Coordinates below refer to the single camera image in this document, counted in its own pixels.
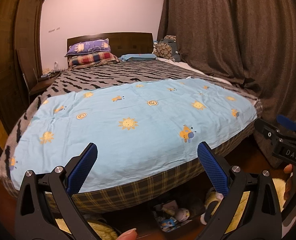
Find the pink wall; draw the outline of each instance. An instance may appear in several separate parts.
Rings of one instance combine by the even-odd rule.
[[[149,32],[156,39],[162,5],[163,0],[45,0],[40,23],[42,68],[53,69],[55,62],[67,68],[68,38]]]

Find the headboard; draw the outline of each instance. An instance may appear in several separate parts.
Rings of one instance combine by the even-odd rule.
[[[84,41],[109,39],[111,53],[117,57],[125,54],[152,53],[152,33],[101,33],[67,39],[67,51],[71,45]]]

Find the chair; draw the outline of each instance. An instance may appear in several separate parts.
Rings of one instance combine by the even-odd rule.
[[[33,55],[33,52],[29,53],[28,48],[17,49],[17,55],[22,75],[28,89],[28,102],[30,105],[30,97],[44,92],[58,76],[49,79],[38,78],[33,64],[31,63],[31,55]]]

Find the hand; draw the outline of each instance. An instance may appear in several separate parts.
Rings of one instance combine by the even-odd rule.
[[[293,172],[293,165],[292,164],[288,164],[285,169],[284,169],[284,172],[286,174],[290,174]],[[289,191],[291,190],[292,188],[292,177],[290,177],[287,182],[286,182],[286,186],[285,186],[285,194],[284,194],[284,199],[287,200],[290,196],[290,193]]]
[[[123,233],[117,238],[117,240],[135,240],[137,238],[136,228],[131,229]]]

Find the metal bolt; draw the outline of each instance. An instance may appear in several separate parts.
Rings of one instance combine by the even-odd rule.
[[[26,176],[27,176],[27,177],[30,177],[31,175],[32,175],[32,171],[27,171],[27,172],[26,172]]]
[[[269,171],[263,171],[263,175],[264,175],[265,177],[268,177],[268,176],[269,176]]]
[[[63,168],[61,166],[55,167],[54,169],[55,173],[60,173],[63,171]]]
[[[233,166],[231,168],[234,172],[240,172],[240,168],[238,166]]]

